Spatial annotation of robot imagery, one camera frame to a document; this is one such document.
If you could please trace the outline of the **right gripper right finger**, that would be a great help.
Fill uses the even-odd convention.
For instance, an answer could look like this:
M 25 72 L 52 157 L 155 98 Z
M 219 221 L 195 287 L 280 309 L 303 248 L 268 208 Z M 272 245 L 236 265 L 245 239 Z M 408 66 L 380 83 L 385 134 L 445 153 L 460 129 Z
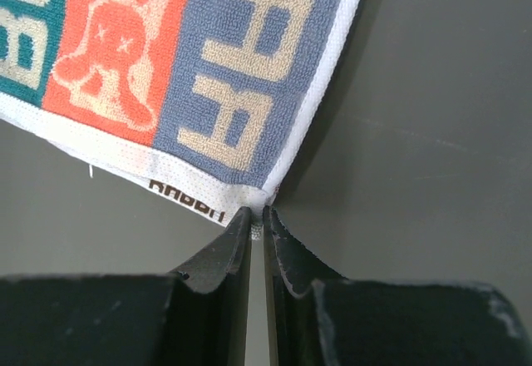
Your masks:
M 489 284 L 349 279 L 263 212 L 274 365 L 528 365 L 531 340 Z

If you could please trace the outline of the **beige rabbit letter towel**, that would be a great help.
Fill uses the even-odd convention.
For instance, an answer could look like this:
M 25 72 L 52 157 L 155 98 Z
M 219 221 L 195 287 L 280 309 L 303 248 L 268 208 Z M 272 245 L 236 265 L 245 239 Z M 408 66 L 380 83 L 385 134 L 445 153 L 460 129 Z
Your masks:
M 292 165 L 361 0 L 1 0 L 1 118 L 227 225 Z

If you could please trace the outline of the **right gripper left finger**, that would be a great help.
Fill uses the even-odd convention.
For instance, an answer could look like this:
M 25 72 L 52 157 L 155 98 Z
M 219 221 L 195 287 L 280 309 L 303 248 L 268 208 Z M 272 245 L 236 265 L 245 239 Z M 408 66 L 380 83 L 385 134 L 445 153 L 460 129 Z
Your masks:
M 4 365 L 241 365 L 252 213 L 163 274 L 1 279 Z

